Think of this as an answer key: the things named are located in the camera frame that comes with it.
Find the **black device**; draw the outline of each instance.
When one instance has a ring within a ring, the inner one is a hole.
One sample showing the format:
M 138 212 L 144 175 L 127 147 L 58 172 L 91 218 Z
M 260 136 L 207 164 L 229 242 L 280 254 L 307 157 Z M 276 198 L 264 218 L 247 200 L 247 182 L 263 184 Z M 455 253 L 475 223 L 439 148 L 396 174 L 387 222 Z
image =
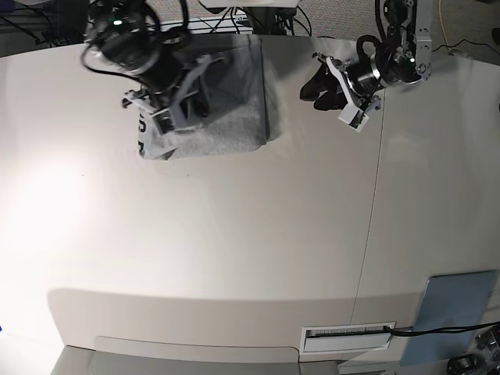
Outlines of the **black device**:
M 356 42 L 357 56 L 341 61 L 316 53 L 321 63 L 316 75 L 304 85 L 300 98 L 314 102 L 318 110 L 343 109 L 339 119 L 361 131 L 367 113 L 380 108 L 375 92 L 397 82 L 415 84 L 430 72 L 431 40 L 429 0 L 386 0 L 381 18 L 375 0 L 375 20 L 380 38 L 363 35 Z M 371 45 L 374 53 L 367 53 Z
M 476 336 L 476 347 L 487 353 L 492 362 L 500 361 L 500 326 L 494 326 Z
M 467 354 L 450 359 L 446 366 L 447 375 L 466 375 L 475 373 L 484 365 L 484 360 L 477 354 Z
M 95 73 L 141 84 L 140 90 L 125 93 L 122 106 L 138 106 L 144 116 L 153 118 L 160 134 L 188 129 L 192 113 L 204 117 L 210 110 L 202 74 L 216 59 L 197 56 L 185 61 L 179 56 L 191 39 L 188 4 L 186 0 L 179 3 L 182 24 L 162 30 L 157 14 L 145 0 L 97 0 L 91 5 L 92 26 L 81 56 L 82 64 Z M 89 52 L 126 74 L 90 67 L 85 60 Z

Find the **black cable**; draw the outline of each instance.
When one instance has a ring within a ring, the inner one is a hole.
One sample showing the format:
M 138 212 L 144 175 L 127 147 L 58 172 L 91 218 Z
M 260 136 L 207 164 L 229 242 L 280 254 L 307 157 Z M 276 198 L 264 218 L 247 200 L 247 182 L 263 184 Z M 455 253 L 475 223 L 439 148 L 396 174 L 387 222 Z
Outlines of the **black cable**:
M 375 23 L 377 24 L 378 34 L 380 34 L 380 39 L 382 41 L 386 40 L 384 24 L 382 23 L 382 17 L 380 16 L 380 0 L 375 0 Z
M 311 25 L 311 21 L 309 20 L 309 17 L 307 17 L 307 14 L 302 10 L 300 6 L 297 5 L 297 9 L 301 11 L 301 13 L 304 15 L 305 20 L 307 21 L 307 24 L 309 25 L 309 36 L 313 35 L 313 25 Z
M 291 32 L 291 36 L 294 37 L 295 36 L 294 21 L 291 20 L 291 19 L 288 19 L 288 25 L 287 26 L 288 26 L 288 29 Z
M 106 76 L 115 76 L 115 77 L 123 77 L 123 78 L 128 78 L 129 80 L 133 80 L 134 82 L 137 82 L 141 85 L 144 86 L 144 84 L 142 83 L 141 80 L 137 79 L 137 78 L 134 78 L 134 77 L 131 77 L 131 76 L 127 76 L 126 74 L 122 74 L 122 73 L 115 73 L 115 72 L 108 72 L 106 70 L 99 70 L 99 69 L 94 69 L 92 67 L 90 67 L 86 62 L 85 62 L 85 57 L 87 56 L 87 53 L 88 53 L 88 50 L 91 48 L 92 45 L 89 45 L 85 48 L 85 50 L 82 52 L 82 54 L 80 55 L 80 62 L 81 62 L 81 65 L 83 65 L 86 69 L 90 70 L 91 72 L 94 72 L 94 73 L 99 73 L 99 74 L 104 74 Z
M 47 21 L 47 24 L 48 24 L 48 28 L 50 30 L 50 35 L 51 35 L 51 43 L 54 43 L 55 46 L 58 46 L 59 45 L 54 42 L 54 39 L 55 39 L 55 33 L 54 33 L 54 27 L 52 26 L 52 22 L 50 21 L 50 19 L 45 15 L 45 13 L 43 13 L 40 9 L 35 9 L 35 8 L 31 8 L 30 6 L 28 5 L 25 5 L 25 4 L 21 4 L 24 8 L 26 9 L 29 9 L 31 12 L 39 15 L 40 17 L 43 17 L 45 18 L 45 20 Z
M 303 29 L 305 30 L 305 32 L 306 32 L 306 33 L 307 33 L 310 37 L 312 37 L 312 35 L 309 33 L 309 30 L 307 30 L 307 27 L 305 27 L 305 26 L 304 26 L 304 23 L 300 22 L 300 21 L 299 21 L 299 20 L 297 20 L 295 17 L 294 17 L 294 21 L 295 21 L 296 23 L 298 23 L 300 26 L 302 26 L 302 27 L 303 27 Z
M 465 332 L 480 330 L 482 328 L 497 326 L 499 324 L 500 321 L 493 323 L 477 324 L 475 326 L 442 327 L 442 328 L 436 328 L 434 330 L 414 330 L 409 332 L 403 330 L 393 330 L 390 327 L 386 326 L 384 327 L 384 330 L 389 334 L 399 338 L 413 338 L 416 336 L 423 336 L 425 334 L 463 334 Z
M 26 35 L 29 35 L 34 39 L 34 42 L 39 45 L 41 43 L 40 38 L 38 38 L 31 30 L 25 29 L 24 27 L 19 26 L 17 23 L 14 23 L 11 20 L 6 19 L 4 16 L 0 16 L 0 20 L 3 20 L 4 22 L 9 23 L 11 26 L 15 27 L 18 30 L 21 30 L 24 32 Z
M 213 26 L 210 26 L 210 23 L 208 23 L 208 22 L 206 22 L 206 21 L 202 20 L 200 17 L 198 17 L 198 19 L 199 19 L 200 21 L 202 21 L 202 22 L 203 22 L 206 26 L 210 27 L 210 28 L 213 30 L 213 32 L 215 32 L 215 33 L 217 32 L 217 29 L 216 29 L 216 28 L 214 28 Z
M 361 105 L 361 107 L 359 109 L 362 110 L 362 114 L 364 115 L 366 113 L 366 109 L 368 108 L 368 105 L 370 105 L 370 102 L 372 100 L 372 97 L 375 95 L 375 93 L 377 92 L 378 90 L 378 86 L 380 84 L 380 82 L 382 81 L 382 76 L 385 75 L 385 73 L 388 71 L 388 67 L 389 67 L 389 63 L 391 62 L 392 60 L 392 56 L 393 54 L 392 53 L 389 53 L 389 58 L 387 59 L 386 63 L 384 64 L 384 68 L 382 68 L 381 72 L 380 72 L 380 76 L 378 77 L 377 79 L 377 82 L 375 83 L 375 85 L 373 86 L 373 89 L 372 91 L 370 92 L 370 95 L 368 95 L 368 98 L 365 100 L 365 102 Z
M 151 6 L 149 6 L 147 2 L 143 2 L 139 7 L 139 9 L 141 13 L 144 14 L 145 17 L 149 17 L 153 20 L 155 27 L 154 34 L 156 35 L 157 38 L 159 38 L 162 33 L 162 23 L 159 20 L 155 10 Z
M 356 41 L 356 53 L 358 54 L 359 61 L 369 62 L 370 60 L 370 57 L 366 54 L 365 50 L 363 49 L 365 43 L 371 43 L 375 47 L 376 54 L 378 56 L 384 55 L 382 44 L 376 37 L 374 37 L 373 35 L 363 35 L 359 37 L 358 40 Z
M 180 7 L 182 8 L 182 28 L 184 30 L 188 29 L 189 24 L 189 9 L 186 0 L 179 0 Z
M 211 31 L 209 32 L 209 34 L 211 34 L 213 32 L 217 32 L 217 27 L 219 27 L 219 25 L 222 23 L 222 21 L 224 21 L 224 18 L 226 18 L 227 14 L 229 13 L 230 10 L 231 10 L 231 8 L 227 9 L 227 11 L 223 14 L 223 16 L 219 20 L 219 22 L 213 27 L 213 29 L 211 29 Z
M 247 16 L 250 16 L 255 22 L 257 22 L 260 26 L 262 26 L 262 29 L 265 30 L 266 27 L 263 25 L 262 22 L 259 21 L 259 19 L 257 17 L 255 17 L 253 14 L 247 12 L 246 10 L 244 10 L 243 8 L 239 8 L 237 7 L 236 9 L 238 10 L 241 10 L 244 14 L 246 14 Z
M 286 29 L 288 28 L 286 20 L 279 13 L 276 13 L 274 16 L 276 18 L 274 19 L 272 32 L 278 35 L 286 35 Z
M 496 49 L 494 49 L 493 47 L 491 47 L 489 44 L 487 43 L 477 43 L 475 41 L 469 41 L 467 39 L 462 39 L 461 41 L 459 41 L 457 44 L 455 45 L 440 45 L 439 47 L 437 47 L 436 49 L 433 49 L 432 52 L 436 52 L 436 51 L 439 51 L 441 48 L 443 47 L 448 47 L 448 48 L 455 48 L 455 47 L 458 47 L 459 45 L 461 45 L 464 41 L 466 41 L 467 43 L 471 44 L 471 45 L 484 45 L 486 47 L 488 47 L 490 50 L 492 50 L 494 53 L 496 53 L 498 56 L 500 56 L 500 52 L 497 51 Z
M 231 11 L 229 12 L 229 16 L 231 17 L 231 21 L 233 22 L 233 25 L 236 28 L 236 34 L 240 34 L 240 29 L 238 28 L 238 25 L 236 24 L 236 21 L 234 20 L 234 13 L 235 12 L 236 12 L 236 9 L 231 8 Z

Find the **yellow cable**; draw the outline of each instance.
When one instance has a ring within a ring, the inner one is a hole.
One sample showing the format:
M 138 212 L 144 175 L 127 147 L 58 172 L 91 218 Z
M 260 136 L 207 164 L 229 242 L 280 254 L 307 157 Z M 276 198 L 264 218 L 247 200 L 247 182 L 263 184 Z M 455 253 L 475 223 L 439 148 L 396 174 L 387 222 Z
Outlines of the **yellow cable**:
M 443 38 L 445 39 L 446 48 L 450 50 L 448 38 L 446 37 L 445 25 L 443 24 L 443 16 L 441 14 L 441 0 L 439 0 L 439 23 L 441 24 L 441 32 L 443 33 Z

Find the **black object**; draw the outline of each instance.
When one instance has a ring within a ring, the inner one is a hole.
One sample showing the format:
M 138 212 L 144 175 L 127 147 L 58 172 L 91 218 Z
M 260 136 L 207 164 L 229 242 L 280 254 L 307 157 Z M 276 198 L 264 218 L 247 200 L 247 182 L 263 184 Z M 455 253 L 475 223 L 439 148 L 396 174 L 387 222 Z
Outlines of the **black object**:
M 380 0 L 375 0 L 375 20 L 377 21 L 380 39 L 373 35 L 360 37 L 356 42 L 359 61 L 348 65 L 345 67 L 345 71 L 342 71 L 352 91 L 362 99 L 359 109 L 363 114 L 370 105 L 376 91 L 398 81 L 412 84 L 421 79 L 421 76 L 416 72 L 416 60 L 413 58 L 416 55 L 416 44 L 412 37 L 409 37 L 407 41 L 411 54 L 396 55 L 402 39 L 401 25 L 408 17 L 408 14 L 409 10 L 406 4 L 402 5 L 400 1 L 396 0 L 386 0 L 384 15 L 389 23 L 386 33 L 380 14 Z M 415 34 L 416 2 L 413 5 L 412 17 L 413 20 L 410 26 L 406 28 L 409 35 Z M 375 47 L 376 52 L 372 56 L 367 55 L 364 50 L 367 43 Z M 320 71 L 324 70 L 325 66 L 322 66 L 315 77 L 305 84 L 300 97 L 302 100 L 311 100 L 311 98 L 314 98 L 313 93 L 316 93 L 315 90 L 326 88 L 326 94 L 317 95 L 314 108 L 320 110 L 343 109 L 345 104 L 342 106 L 342 103 L 346 103 L 346 101 L 345 98 L 341 99 L 341 96 L 336 91 L 339 83 L 334 84 L 332 82 L 332 80 L 337 79 L 329 72 L 321 75 Z
M 465 375 L 474 373 L 484 365 L 484 360 L 477 354 L 462 355 L 448 361 L 446 366 L 447 375 Z
M 462 334 L 464 332 L 480 330 L 482 328 L 488 328 L 491 326 L 498 326 L 498 325 L 500 325 L 500 321 L 493 323 L 477 324 L 476 326 L 441 327 L 441 328 L 436 328 L 435 330 L 414 330 L 414 331 L 393 330 L 390 327 L 385 326 L 384 331 L 399 338 L 413 338 L 415 336 L 422 336 L 425 334 Z
M 154 104 L 155 94 L 171 88 L 181 74 L 183 65 L 173 53 L 187 45 L 190 34 L 186 0 L 180 0 L 180 5 L 182 25 L 161 31 L 158 16 L 142 0 L 96 1 L 91 10 L 95 25 L 89 34 L 89 46 L 82 55 L 82 63 L 95 73 L 126 77 L 143 84 L 150 90 Z M 153 22 L 153 31 L 148 28 L 148 20 Z M 98 48 L 108 61 L 122 66 L 133 76 L 88 66 L 84 56 L 92 47 Z
M 25 29 L 24 27 L 19 26 L 17 23 L 14 23 L 13 21 L 5 18 L 4 16 L 0 16 L 0 20 L 2 20 L 5 23 L 8 23 L 10 26 L 15 27 L 18 30 L 21 30 L 26 35 L 29 35 L 30 37 L 32 37 L 34 39 L 34 43 L 36 45 L 39 45 L 41 43 L 41 40 L 35 34 L 33 34 L 33 32 L 31 30 L 28 30 L 28 29 Z
M 475 41 L 469 41 L 468 39 L 462 39 L 461 41 L 459 41 L 458 43 L 455 43 L 454 45 L 440 45 L 439 47 L 433 49 L 432 52 L 436 52 L 436 51 L 438 51 L 438 50 L 440 50 L 441 48 L 444 48 L 444 47 L 455 48 L 455 47 L 458 47 L 459 45 L 461 45 L 463 42 L 469 43 L 471 45 L 483 45 L 485 47 L 488 47 L 490 50 L 492 50 L 494 53 L 496 53 L 497 55 L 500 56 L 500 52 L 497 51 L 496 49 L 494 49 L 493 47 L 491 47 L 489 44 L 487 44 L 487 43 L 477 43 Z
M 297 9 L 300 10 L 300 13 L 304 15 L 305 20 L 307 21 L 307 24 L 309 25 L 309 36 L 312 37 L 313 35 L 313 25 L 311 25 L 311 20 L 309 17 L 307 17 L 307 14 L 305 14 L 304 9 L 302 9 L 300 6 L 297 5 Z
M 491 36 L 496 45 L 500 45 L 500 27 L 496 27 L 491 31 Z
M 211 12 L 212 14 L 219 14 L 221 13 L 223 10 L 225 10 L 225 8 L 208 8 L 205 4 L 203 4 L 203 2 L 201 0 L 198 0 L 199 4 L 205 8 L 205 10 L 208 10 L 209 12 Z
M 314 102 L 314 109 L 319 111 L 343 109 L 347 100 L 342 91 L 338 92 L 338 79 L 330 72 L 325 62 L 319 61 L 321 66 L 300 90 L 300 99 Z
M 494 362 L 500 360 L 500 326 L 492 327 L 476 337 L 476 347 L 487 351 Z

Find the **cable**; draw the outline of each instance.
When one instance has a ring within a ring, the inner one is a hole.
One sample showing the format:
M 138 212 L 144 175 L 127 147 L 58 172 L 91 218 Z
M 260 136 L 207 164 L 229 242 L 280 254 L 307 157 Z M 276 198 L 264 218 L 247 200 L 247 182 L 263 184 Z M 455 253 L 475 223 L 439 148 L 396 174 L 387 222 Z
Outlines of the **cable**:
M 41 43 L 40 39 L 35 34 L 33 34 L 33 32 L 31 30 L 28 30 L 28 29 L 25 29 L 24 27 L 19 26 L 17 23 L 14 23 L 13 21 L 6 19 L 4 16 L 0 16 L 0 20 L 3 20 L 4 22 L 9 23 L 11 26 L 15 27 L 16 29 L 21 30 L 26 35 L 29 35 L 30 37 L 32 37 L 34 39 L 35 44 L 39 45 Z
M 210 26 L 210 23 L 202 20 L 200 17 L 198 17 L 200 21 L 202 21 L 206 26 L 210 27 L 215 33 L 217 32 L 217 29 L 215 29 L 213 26 Z
M 262 22 L 260 22 L 260 20 L 257 17 L 255 17 L 253 14 L 247 12 L 243 8 L 237 7 L 236 9 L 241 10 L 244 14 L 246 14 L 247 16 L 250 16 L 255 22 L 257 22 L 260 26 L 262 26 L 263 30 L 266 30 L 266 27 L 264 26 L 264 24 Z
M 104 74 L 106 76 L 115 76 L 115 77 L 123 77 L 123 78 L 128 78 L 129 80 L 133 80 L 134 82 L 137 82 L 141 85 L 144 86 L 144 84 L 142 83 L 141 80 L 137 79 L 137 78 L 134 78 L 134 77 L 131 77 L 131 76 L 127 76 L 126 74 L 122 74 L 122 73 L 115 73 L 115 72 L 108 72 L 108 71 L 105 71 L 105 70 L 98 70 L 98 69 L 94 69 L 92 67 L 90 67 L 86 62 L 85 62 L 85 57 L 87 56 L 87 53 L 88 53 L 88 50 L 91 48 L 92 45 L 89 45 L 85 48 L 85 50 L 82 52 L 82 54 L 80 55 L 80 62 L 81 62 L 81 65 L 83 65 L 86 69 L 90 70 L 91 72 L 94 72 L 94 73 L 99 73 L 99 74 Z
M 217 32 L 217 27 L 219 27 L 219 25 L 222 23 L 222 21 L 224 21 L 224 18 L 226 18 L 227 14 L 229 13 L 230 10 L 231 10 L 231 8 L 227 9 L 227 11 L 223 14 L 223 16 L 219 20 L 219 22 L 213 27 L 213 29 L 211 29 L 211 31 L 209 32 L 209 34 L 211 34 L 213 32 Z
M 380 16 L 380 0 L 375 0 L 375 23 L 377 24 L 378 34 L 380 34 L 380 39 L 382 41 L 386 40 L 384 24 L 382 23 L 382 17 Z
M 309 25 L 309 36 L 313 35 L 313 25 L 311 25 L 311 21 L 309 20 L 309 17 L 307 17 L 307 14 L 302 10 L 300 6 L 297 5 L 297 9 L 301 11 L 301 13 L 304 15 L 305 20 L 307 21 L 307 24 Z
M 287 27 L 288 27 L 289 31 L 291 32 L 291 36 L 294 37 L 295 36 L 294 21 L 288 19 Z
M 297 20 L 295 17 L 293 19 L 296 23 L 298 23 L 300 26 L 302 26 L 302 28 L 305 30 L 305 32 L 310 36 L 312 37 L 312 35 L 309 33 L 309 30 L 307 30 L 307 27 L 304 26 L 304 23 L 300 22 L 299 20 Z
M 461 41 L 459 41 L 457 44 L 455 45 L 440 45 L 439 47 L 437 47 L 436 49 L 433 49 L 432 52 L 436 52 L 436 51 L 439 51 L 441 48 L 443 47 L 447 47 L 448 49 L 450 48 L 455 48 L 459 45 L 461 45 L 464 41 L 466 41 L 467 43 L 471 44 L 471 45 L 484 45 L 486 47 L 488 47 L 490 50 L 492 50 L 494 53 L 496 53 L 498 56 L 500 56 L 500 52 L 497 51 L 496 49 L 494 49 L 493 47 L 491 47 L 489 44 L 487 43 L 477 43 L 475 41 L 469 41 L 467 39 L 462 39 Z
M 450 44 L 448 42 L 448 37 L 446 37 L 445 25 L 443 24 L 443 16 L 441 14 L 441 3 L 442 3 L 442 1 L 439 0 L 439 24 L 441 25 L 441 32 L 443 33 L 443 38 L 445 40 L 445 45 L 449 46 Z
M 411 332 L 406 332 L 402 330 L 393 330 L 390 327 L 385 326 L 384 331 L 392 334 L 393 336 L 399 338 L 413 338 L 416 336 L 423 336 L 425 334 L 463 334 L 465 332 L 471 332 L 473 330 L 480 330 L 482 328 L 488 328 L 492 326 L 497 326 L 500 324 L 500 320 L 498 322 L 493 323 L 485 323 L 485 324 L 477 324 L 475 326 L 462 326 L 462 327 L 442 327 L 436 328 L 434 330 L 415 330 Z
M 366 113 L 366 109 L 368 108 L 368 105 L 370 105 L 370 102 L 372 101 L 372 97 L 375 95 L 375 92 L 377 92 L 378 90 L 378 87 L 380 85 L 380 82 L 382 81 L 382 76 L 388 71 L 388 67 L 389 67 L 389 63 L 391 62 L 391 59 L 392 59 L 392 56 L 393 56 L 393 53 L 389 53 L 389 58 L 387 59 L 387 61 L 385 62 L 384 64 L 384 68 L 382 69 L 382 71 L 380 72 L 380 76 L 378 77 L 377 79 L 377 82 L 375 83 L 375 85 L 373 86 L 373 89 L 372 89 L 372 92 L 370 92 L 370 95 L 368 95 L 368 98 L 365 100 L 365 102 L 361 105 L 361 107 L 359 109 L 362 110 L 362 114 L 365 115 Z
M 41 16 L 41 17 L 44 17 L 45 20 L 47 21 L 47 24 L 48 24 L 48 28 L 50 29 L 50 35 L 51 35 L 51 41 L 47 41 L 48 44 L 50 43 L 54 43 L 55 46 L 58 46 L 59 45 L 57 43 L 54 42 L 54 38 L 55 38 L 55 33 L 54 33 L 54 27 L 52 26 L 52 22 L 50 21 L 50 19 L 45 15 L 45 13 L 43 13 L 40 9 L 35 9 L 35 8 L 31 8 L 30 6 L 28 5 L 25 5 L 25 4 L 21 4 L 24 8 L 26 9 L 29 9 L 31 12 Z
M 182 10 L 182 28 L 184 30 L 188 29 L 188 24 L 189 24 L 189 9 L 188 9 L 188 3 L 186 0 L 179 0 L 180 3 L 180 8 Z
M 229 12 L 229 16 L 231 17 L 231 21 L 233 22 L 233 25 L 236 28 L 236 34 L 240 34 L 240 29 L 238 28 L 238 25 L 236 24 L 236 21 L 234 20 L 234 13 L 235 12 L 236 12 L 236 9 L 231 8 L 231 11 Z
M 161 38 L 161 34 L 162 34 L 162 23 L 159 20 L 158 15 L 156 14 L 156 12 L 146 2 L 143 2 L 141 4 L 141 6 L 139 7 L 139 10 L 144 15 L 144 18 L 149 17 L 149 18 L 151 18 L 153 20 L 154 27 L 155 27 L 153 35 L 156 35 L 156 38 L 160 39 Z

